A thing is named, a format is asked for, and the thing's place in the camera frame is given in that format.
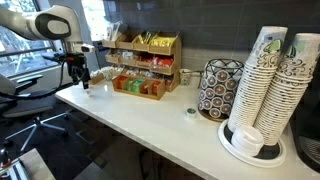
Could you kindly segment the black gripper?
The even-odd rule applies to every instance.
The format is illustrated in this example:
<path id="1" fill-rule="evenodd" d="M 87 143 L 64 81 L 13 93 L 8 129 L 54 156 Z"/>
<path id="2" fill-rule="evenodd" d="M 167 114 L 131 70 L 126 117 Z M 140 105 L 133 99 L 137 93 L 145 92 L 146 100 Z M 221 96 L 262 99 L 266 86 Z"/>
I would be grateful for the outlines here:
<path id="1" fill-rule="evenodd" d="M 86 57 L 83 54 L 67 53 L 64 60 L 67 63 L 68 75 L 72 78 L 72 81 L 74 83 L 82 81 L 83 89 L 88 89 L 90 75 Z"/>

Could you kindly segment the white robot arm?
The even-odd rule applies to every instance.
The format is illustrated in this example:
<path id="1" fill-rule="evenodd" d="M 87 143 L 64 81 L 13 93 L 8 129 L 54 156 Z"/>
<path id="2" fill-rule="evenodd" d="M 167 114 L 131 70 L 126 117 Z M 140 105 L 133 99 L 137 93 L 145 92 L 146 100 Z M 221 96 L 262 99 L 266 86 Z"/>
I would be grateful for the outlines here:
<path id="1" fill-rule="evenodd" d="M 53 5 L 38 12 L 15 12 L 0 7 L 0 25 L 27 40 L 61 40 L 66 50 L 66 57 L 73 58 L 68 62 L 68 72 L 74 81 L 78 66 L 79 79 L 83 88 L 89 88 L 89 71 L 86 67 L 85 53 L 95 51 L 95 47 L 86 44 L 81 35 L 77 13 L 70 7 Z"/>

